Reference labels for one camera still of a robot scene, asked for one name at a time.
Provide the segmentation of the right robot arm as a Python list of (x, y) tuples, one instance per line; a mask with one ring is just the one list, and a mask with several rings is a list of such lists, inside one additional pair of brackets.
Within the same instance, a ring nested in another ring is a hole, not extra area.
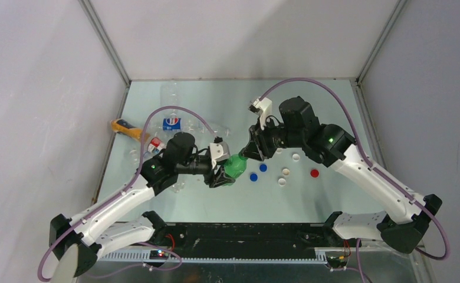
[(264, 161), (278, 149), (301, 149), (310, 160), (345, 176), (382, 206), (383, 211), (377, 213), (332, 213), (323, 230), (326, 244), (339, 246), (346, 239), (360, 238), (382, 241), (403, 254), (417, 250), (442, 205), (439, 197), (405, 187), (360, 153), (351, 134), (338, 125), (321, 124), (311, 104), (301, 97), (280, 104), (282, 121), (273, 121), (268, 98), (256, 99), (249, 110), (258, 118), (249, 128), (249, 142), (240, 156)]

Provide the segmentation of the green plastic bottle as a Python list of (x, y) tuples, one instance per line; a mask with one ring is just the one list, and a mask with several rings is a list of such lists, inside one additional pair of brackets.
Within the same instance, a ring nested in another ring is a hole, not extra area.
[(246, 171), (248, 158), (233, 154), (224, 164), (226, 183), (230, 186)]

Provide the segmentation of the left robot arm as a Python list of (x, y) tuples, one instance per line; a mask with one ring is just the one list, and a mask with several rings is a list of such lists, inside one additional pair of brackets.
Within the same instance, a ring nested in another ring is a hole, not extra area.
[(199, 152), (191, 134), (175, 134), (158, 154), (142, 161), (131, 181), (111, 196), (70, 218), (59, 214), (51, 220), (50, 252), (59, 263), (49, 281), (69, 282), (103, 256), (134, 243), (164, 243), (166, 224), (154, 211), (134, 221), (117, 221), (176, 184), (180, 175), (202, 175), (211, 188), (233, 183), (235, 178), (227, 169), (230, 158), (221, 137)]

